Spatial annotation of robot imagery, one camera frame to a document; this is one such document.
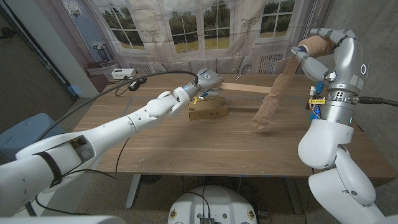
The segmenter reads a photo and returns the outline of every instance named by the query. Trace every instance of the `table leg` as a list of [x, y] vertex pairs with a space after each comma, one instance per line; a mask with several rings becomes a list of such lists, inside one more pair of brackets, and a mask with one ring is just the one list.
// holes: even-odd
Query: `table leg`
[[136, 198], [137, 195], [140, 178], [141, 174], [134, 174], [132, 177], [130, 190], [129, 194], [127, 195], [127, 201], [126, 201], [126, 208], [128, 209], [132, 208], [132, 206], [134, 205], [134, 199]]
[[303, 207], [301, 206], [301, 201], [295, 179], [284, 178], [284, 180], [287, 187], [287, 191], [289, 193], [290, 201], [292, 202], [293, 211], [297, 215], [300, 215], [301, 213], [303, 213]]

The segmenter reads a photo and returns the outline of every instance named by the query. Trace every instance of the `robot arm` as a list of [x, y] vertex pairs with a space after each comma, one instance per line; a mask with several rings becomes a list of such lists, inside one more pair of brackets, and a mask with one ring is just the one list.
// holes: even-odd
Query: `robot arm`
[[60, 134], [36, 142], [0, 166], [0, 217], [11, 216], [40, 192], [57, 190], [75, 180], [97, 158], [136, 132], [158, 126], [164, 117], [176, 116], [190, 99], [219, 84], [221, 77], [204, 68], [198, 83], [165, 91], [143, 108], [93, 129]]
[[298, 155], [314, 169], [327, 169], [311, 175], [308, 183], [318, 202], [341, 223], [376, 223], [384, 215], [373, 203], [374, 187], [355, 164], [344, 144], [351, 142], [350, 126], [356, 98], [368, 76], [368, 63], [361, 44], [352, 30], [313, 29], [311, 34], [335, 44], [335, 71], [309, 57], [305, 48], [292, 52], [302, 63], [306, 76], [315, 82], [328, 82], [329, 95], [320, 105], [322, 116], [311, 126], [298, 145]]

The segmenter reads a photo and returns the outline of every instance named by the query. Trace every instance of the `wooden plank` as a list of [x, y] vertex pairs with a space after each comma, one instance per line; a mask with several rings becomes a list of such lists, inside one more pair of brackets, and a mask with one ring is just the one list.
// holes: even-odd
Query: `wooden plank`
[[215, 88], [221, 88], [224, 90], [248, 91], [255, 93], [269, 93], [271, 91], [271, 87], [267, 86], [255, 86], [255, 85], [245, 85], [245, 84], [226, 83], [226, 82], [220, 83]]

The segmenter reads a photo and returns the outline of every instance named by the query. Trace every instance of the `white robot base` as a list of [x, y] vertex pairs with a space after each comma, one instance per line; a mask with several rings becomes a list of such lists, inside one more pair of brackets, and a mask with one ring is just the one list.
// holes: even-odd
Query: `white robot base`
[[168, 224], [256, 224], [256, 214], [252, 205], [240, 194], [225, 187], [209, 185], [205, 187], [204, 198], [210, 207], [204, 203], [202, 196], [203, 187], [195, 188], [183, 194], [172, 205], [169, 213]]

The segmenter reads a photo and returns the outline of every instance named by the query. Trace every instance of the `wire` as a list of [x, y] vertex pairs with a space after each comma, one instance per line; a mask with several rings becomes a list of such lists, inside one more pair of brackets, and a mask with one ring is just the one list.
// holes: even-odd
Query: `wire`
[[182, 193], [181, 194], [184, 194], [184, 189], [185, 189], [184, 176], [181, 176], [181, 177], [182, 177]]
[[309, 105], [309, 108], [310, 108], [311, 112], [314, 113], [319, 119], [321, 119], [321, 117], [319, 116], [319, 114], [317, 114], [317, 113], [313, 110], [312, 104], [311, 104], [311, 103], [308, 103], [308, 105]]
[[204, 202], [204, 199], [205, 199], [205, 188], [206, 188], [206, 184], [207, 184], [207, 179], [206, 179], [206, 177], [205, 177], [205, 185], [203, 186], [203, 191], [201, 192], [201, 197], [202, 197], [201, 205], [202, 205], [202, 207], [203, 207], [203, 217], [205, 217], [205, 202]]
[[197, 196], [201, 197], [202, 200], [204, 200], [204, 201], [206, 202], [206, 204], [207, 204], [207, 209], [208, 209], [208, 211], [209, 211], [209, 216], [208, 216], [208, 217], [210, 218], [210, 206], [209, 206], [209, 203], [207, 202], [207, 200], [204, 198], [204, 196], [202, 196], [202, 195], [200, 195], [200, 194], [196, 194], [195, 192], [187, 192], [187, 193], [197, 195]]
[[239, 177], [239, 185], [238, 185], [238, 189], [236, 190], [236, 193], [238, 193], [239, 189], [241, 188], [241, 181], [242, 181], [242, 177]]
[[124, 147], [126, 147], [126, 144], [127, 144], [127, 142], [128, 142], [129, 140], [130, 140], [130, 138], [128, 138], [128, 139], [126, 140], [126, 142], [124, 143], [122, 149], [120, 150], [120, 153], [119, 153], [119, 156], [118, 156], [118, 160], [116, 161], [116, 167], [115, 167], [115, 169], [114, 169], [114, 176], [115, 176], [115, 177], [118, 175], [118, 165], [119, 165], [120, 156], [122, 155], [123, 149], [124, 149]]
[[37, 200], [37, 195], [35, 196], [35, 199], [36, 199], [36, 203], [37, 203], [40, 207], [42, 207], [42, 208], [44, 208], [44, 209], [47, 209], [47, 210], [50, 210], [50, 211], [53, 211], [53, 212], [60, 212], [60, 213], [68, 214], [68, 215], [90, 215], [90, 214], [85, 214], [85, 213], [73, 213], [73, 212], [66, 212], [66, 211], [57, 210], [57, 209], [54, 209], [54, 208], [48, 208], [47, 206], [42, 205], [42, 204], [39, 202], [39, 200]]
[[[102, 171], [99, 171], [99, 170], [93, 170], [93, 169], [75, 170], [75, 171], [68, 172], [68, 173], [64, 174], [62, 177], [66, 177], [66, 176], [68, 176], [68, 175], [70, 175], [70, 174], [74, 174], [74, 173], [77, 173], [77, 172], [96, 172], [96, 173], [99, 173], [99, 174], [107, 175], [108, 177], [112, 177], [112, 178], [114, 178], [114, 179], [116, 178], [116, 177], [114, 177], [114, 176], [112, 176], [112, 175], [109, 175], [109, 174], [107, 174], [107, 173], [105, 173], [105, 172], [102, 172]], [[73, 212], [66, 212], [66, 211], [62, 211], [62, 210], [57, 210], [57, 209], [54, 209], [54, 208], [49, 208], [49, 207], [47, 207], [47, 206], [45, 206], [45, 205], [42, 205], [42, 204], [37, 200], [37, 195], [35, 196], [35, 199], [36, 199], [37, 204], [38, 204], [40, 207], [42, 207], [42, 208], [44, 208], [44, 209], [47, 209], [47, 210], [50, 210], [50, 211], [53, 211], [53, 212], [60, 212], [60, 213], [69, 214], [69, 215], [90, 215], [90, 214], [86, 214], [86, 213], [73, 213]]]
[[103, 174], [103, 175], [107, 175], [108, 177], [112, 177], [112, 178], [116, 179], [116, 177], [112, 176], [111, 174], [107, 174], [107, 173], [105, 173], [105, 172], [102, 172], [102, 171], [99, 171], [99, 170], [93, 170], [93, 169], [75, 170], [75, 171], [72, 171], [72, 172], [69, 172], [69, 173], [64, 174], [62, 177], [66, 177], [66, 176], [68, 176], [68, 175], [70, 175], [70, 174], [75, 174], [75, 173], [77, 173], [77, 172], [85, 172], [85, 171], [87, 171], [87, 172], [96, 172], [96, 173]]
[[358, 98], [358, 103], [364, 104], [387, 104], [391, 106], [398, 106], [398, 102], [392, 100], [386, 100], [383, 98], [369, 97], [369, 96], [361, 96]]
[[198, 83], [198, 75], [196, 75], [196, 74], [193, 73], [193, 72], [181, 71], [181, 70], [172, 70], [172, 71], [168, 71], [168, 72], [156, 72], [156, 73], [152, 73], [152, 74], [149, 74], [149, 75], [144, 75], [144, 76], [141, 76], [141, 77], [133, 78], [133, 79], [129, 80], [128, 82], [122, 82], [122, 83], [117, 84], [116, 86], [114, 86], [114, 87], [112, 87], [112, 88], [110, 88], [110, 89], [108, 89], [108, 90], [106, 90], [106, 91], [103, 91], [102, 93], [98, 93], [97, 95], [91, 97], [90, 99], [88, 99], [87, 101], [85, 101], [84, 103], [82, 103], [81, 105], [77, 106], [75, 109], [73, 109], [73, 110], [71, 110], [71, 111], [65, 113], [60, 119], [58, 119], [58, 120], [57, 120], [56, 122], [54, 122], [50, 127], [48, 127], [48, 128], [35, 140], [35, 142], [37, 142], [37, 141], [39, 141], [39, 140], [42, 140], [42, 139], [44, 138], [44, 136], [45, 136], [46, 134], [48, 134], [54, 127], [56, 127], [56, 125], [58, 125], [61, 121], [63, 121], [65, 118], [69, 117], [71, 114], [73, 114], [74, 112], [76, 112], [78, 109], [80, 109], [80, 108], [84, 107], [85, 105], [87, 105], [88, 103], [90, 103], [90, 102], [96, 100], [96, 99], [99, 98], [100, 96], [103, 96], [103, 95], [105, 95], [105, 94], [107, 94], [107, 93], [109, 93], [109, 92], [111, 92], [111, 91], [113, 91], [113, 90], [115, 90], [115, 89], [117, 89], [117, 88], [120, 88], [121, 86], [124, 86], [124, 85], [126, 85], [126, 84], [131, 84], [131, 83], [133, 83], [134, 81], [137, 81], [137, 80], [140, 79], [140, 78], [147, 78], [147, 77], [152, 77], [152, 76], [156, 76], [156, 75], [163, 75], [163, 74], [168, 74], [168, 73], [186, 73], [186, 74], [189, 74], [189, 75], [193, 75], [193, 76], [195, 77], [195, 80], [193, 81], [193, 83], [194, 83], [194, 84], [197, 84], [197, 83]]
[[321, 112], [321, 107], [318, 105], [318, 109], [319, 109], [319, 117], [321, 117], [321, 119], [323, 119], [322, 118], [322, 112]]
[[125, 81], [125, 80], [128, 80], [128, 79], [123, 78], [123, 79], [118, 80], [118, 81], [109, 82], [108, 84], [117, 84], [117, 83], [120, 83], [121, 81]]
[[120, 94], [118, 94], [119, 89], [120, 89], [120, 87], [116, 89], [116, 91], [114, 92], [114, 95], [115, 95], [116, 97], [123, 97], [123, 96], [121, 96], [121, 95], [123, 95], [123, 93], [125, 93], [125, 92], [129, 89], [129, 86], [127, 86], [126, 89], [125, 89], [122, 93], [120, 93]]

